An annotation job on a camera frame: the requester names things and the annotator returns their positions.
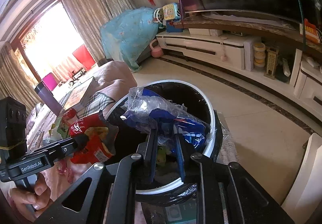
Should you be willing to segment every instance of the purple thermos bottle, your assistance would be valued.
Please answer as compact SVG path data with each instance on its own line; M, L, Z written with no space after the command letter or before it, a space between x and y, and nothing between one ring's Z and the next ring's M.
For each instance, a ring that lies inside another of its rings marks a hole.
M58 116L62 111L62 106L54 98L52 92L46 87L45 83L41 81L35 88L38 96L43 100L43 102L48 106L48 108Z

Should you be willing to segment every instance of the drawer handle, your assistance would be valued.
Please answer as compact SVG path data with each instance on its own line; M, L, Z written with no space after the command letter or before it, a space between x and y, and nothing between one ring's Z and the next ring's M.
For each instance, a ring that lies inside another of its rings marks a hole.
M320 100L318 97L314 96L313 100L322 106L322 100Z

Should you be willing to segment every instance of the red chair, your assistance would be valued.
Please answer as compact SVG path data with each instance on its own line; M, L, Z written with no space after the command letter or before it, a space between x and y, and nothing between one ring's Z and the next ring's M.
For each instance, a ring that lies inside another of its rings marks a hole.
M87 71L96 63L85 45L76 49L73 52L73 56L85 67Z

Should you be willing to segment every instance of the barcode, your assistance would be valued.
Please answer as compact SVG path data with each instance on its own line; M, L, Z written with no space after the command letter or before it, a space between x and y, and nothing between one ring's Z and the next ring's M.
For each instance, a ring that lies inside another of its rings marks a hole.
M105 162L108 160L108 157L104 155L102 150L99 148L95 153L94 156L100 161L100 162Z

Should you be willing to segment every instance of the green cord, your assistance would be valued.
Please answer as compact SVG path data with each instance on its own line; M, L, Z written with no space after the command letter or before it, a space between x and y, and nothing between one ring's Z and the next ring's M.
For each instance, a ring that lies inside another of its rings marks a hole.
M303 28L302 28L302 30L303 30L303 51L305 51L305 49L306 49L305 24L304 24L304 14L303 14L301 0L298 0L298 5L300 7L302 26L303 26Z

